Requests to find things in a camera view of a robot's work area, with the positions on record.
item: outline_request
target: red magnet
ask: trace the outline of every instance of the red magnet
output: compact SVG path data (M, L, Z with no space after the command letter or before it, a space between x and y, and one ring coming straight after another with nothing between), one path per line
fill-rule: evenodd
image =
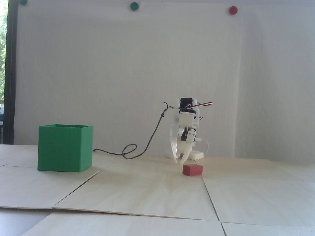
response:
M237 13L237 7L236 6L230 7L229 12L231 15L235 15Z

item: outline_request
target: red cube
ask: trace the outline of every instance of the red cube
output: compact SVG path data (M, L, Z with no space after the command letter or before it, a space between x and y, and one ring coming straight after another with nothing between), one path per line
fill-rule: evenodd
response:
M202 166L183 165L183 174L188 176L202 175Z

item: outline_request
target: white cable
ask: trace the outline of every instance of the white cable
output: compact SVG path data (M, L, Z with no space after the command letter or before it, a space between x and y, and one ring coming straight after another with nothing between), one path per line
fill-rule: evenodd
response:
M205 140L205 139L203 139L202 141L205 141L206 143L207 143L207 151L206 151L206 153L205 153L205 157L207 156L207 153L208 153L208 150L209 150L209 143L208 143L208 141L207 140Z
M200 141L205 141L207 143L207 151L206 153L204 154L204 156L206 157L207 156L207 153L208 153L208 150L209 150L209 143L207 140L205 139L202 139L202 138L196 138L196 142L200 142Z

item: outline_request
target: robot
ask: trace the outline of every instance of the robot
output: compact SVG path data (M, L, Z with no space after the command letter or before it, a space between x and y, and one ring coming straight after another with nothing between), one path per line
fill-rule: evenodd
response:
M193 151L192 147L196 145L197 128L199 121L203 118L200 115L199 107L209 106L212 102L200 104L194 98L181 98L179 100L179 111L176 111L174 123L170 128L171 151L167 154L168 158L177 163L177 159L182 157L180 164L189 158L198 160L203 158L203 153Z

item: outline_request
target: wood grain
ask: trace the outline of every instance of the wood grain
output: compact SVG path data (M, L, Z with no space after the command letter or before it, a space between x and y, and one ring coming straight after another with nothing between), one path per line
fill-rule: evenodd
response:
M314 236L315 227L281 227L222 223L226 236Z
M303 181L315 182L314 164L295 164L289 162L274 162L279 168L283 168Z
M314 226L315 183L203 179L222 222Z
M51 210L0 209L0 235L20 236L50 213Z
M88 213L52 213L23 236L224 236L220 222Z
M0 145L0 166L37 166L38 146Z
M196 162L203 165L203 176L208 178L301 181L300 178L265 159L205 158Z
M202 178L182 173L101 171L54 208L217 220Z
M0 207L50 209L98 172L93 166L81 173L3 166L0 168Z
M180 165L180 160L177 161L177 164L174 164L172 159L162 155L144 154L127 160L122 156L96 151L93 152L92 161L94 166L116 173L165 173L178 175L183 169L183 166ZM195 161L187 160L185 164L195 164Z

